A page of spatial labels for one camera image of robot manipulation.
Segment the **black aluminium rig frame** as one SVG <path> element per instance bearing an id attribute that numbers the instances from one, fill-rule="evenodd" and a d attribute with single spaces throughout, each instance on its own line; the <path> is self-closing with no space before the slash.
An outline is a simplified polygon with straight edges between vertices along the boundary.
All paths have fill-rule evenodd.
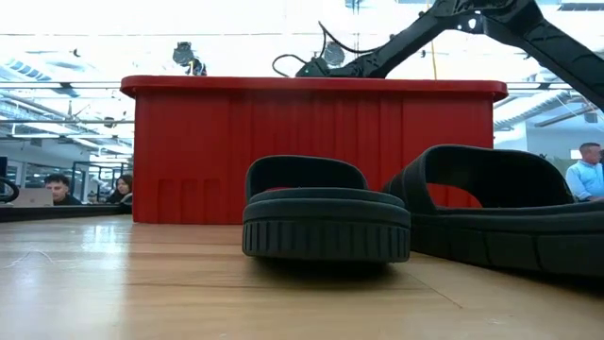
<path id="1" fill-rule="evenodd" d="M 119 214 L 132 214 L 132 207 L 129 205 L 77 205 L 28 208 L 4 206 L 0 207 L 0 223 Z"/>

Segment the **dark round ceiling fixture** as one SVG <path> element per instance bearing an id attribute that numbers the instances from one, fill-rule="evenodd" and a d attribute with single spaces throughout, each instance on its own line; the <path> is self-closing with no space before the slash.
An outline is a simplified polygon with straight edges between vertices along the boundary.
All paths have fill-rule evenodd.
<path id="1" fill-rule="evenodd" d="M 336 42 L 328 42 L 323 52 L 322 58 L 328 66 L 340 67 L 345 60 L 345 52 Z"/>
<path id="2" fill-rule="evenodd" d="M 187 76 L 205 77 L 207 75 L 206 64 L 194 54 L 190 42 L 178 42 L 172 59 L 176 64 L 185 68 Z"/>

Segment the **person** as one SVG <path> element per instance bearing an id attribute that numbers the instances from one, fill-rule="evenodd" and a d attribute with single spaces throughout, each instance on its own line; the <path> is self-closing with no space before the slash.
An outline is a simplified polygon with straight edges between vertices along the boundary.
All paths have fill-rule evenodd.
<path id="1" fill-rule="evenodd" d="M 132 193 L 133 177 L 129 174 L 121 175 L 116 180 L 116 188 L 113 193 L 107 198 L 108 204 L 121 203 L 126 196 Z"/>
<path id="2" fill-rule="evenodd" d="M 604 200 L 604 164 L 601 163 L 600 144 L 584 143 L 579 152 L 581 159 L 565 174 L 570 192 L 578 201 Z"/>
<path id="3" fill-rule="evenodd" d="M 81 201 L 70 194 L 70 180 L 62 174 L 51 174 L 44 179 L 44 186 L 52 192 L 54 206 L 76 206 Z"/>

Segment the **beige laptop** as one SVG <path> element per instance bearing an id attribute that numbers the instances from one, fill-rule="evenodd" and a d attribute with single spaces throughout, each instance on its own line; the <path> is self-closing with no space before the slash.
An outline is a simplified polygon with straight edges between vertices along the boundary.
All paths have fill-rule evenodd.
<path id="1" fill-rule="evenodd" d="M 20 208 L 52 207 L 52 192 L 45 188 L 23 188 L 12 205 Z"/>

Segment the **red plastic bin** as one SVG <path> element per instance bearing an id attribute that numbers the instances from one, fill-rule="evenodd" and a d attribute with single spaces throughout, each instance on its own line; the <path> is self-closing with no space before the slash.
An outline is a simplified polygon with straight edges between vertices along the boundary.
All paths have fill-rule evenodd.
<path id="1" fill-rule="evenodd" d="M 269 155 L 356 165 L 380 188 L 425 149 L 491 147 L 494 80 L 128 76 L 133 218 L 240 224 L 248 166 Z"/>

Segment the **black slide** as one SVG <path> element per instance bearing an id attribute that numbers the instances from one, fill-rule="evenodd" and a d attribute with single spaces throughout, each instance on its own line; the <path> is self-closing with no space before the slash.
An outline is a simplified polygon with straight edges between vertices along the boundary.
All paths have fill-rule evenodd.
<path id="1" fill-rule="evenodd" d="M 466 264 L 604 278 L 604 200 L 519 150 L 439 144 L 383 187 L 411 213 L 411 249 Z"/>
<path id="2" fill-rule="evenodd" d="M 273 155 L 245 178 L 243 253 L 303 261 L 404 263 L 411 214 L 402 199 L 369 189 L 354 165 Z"/>

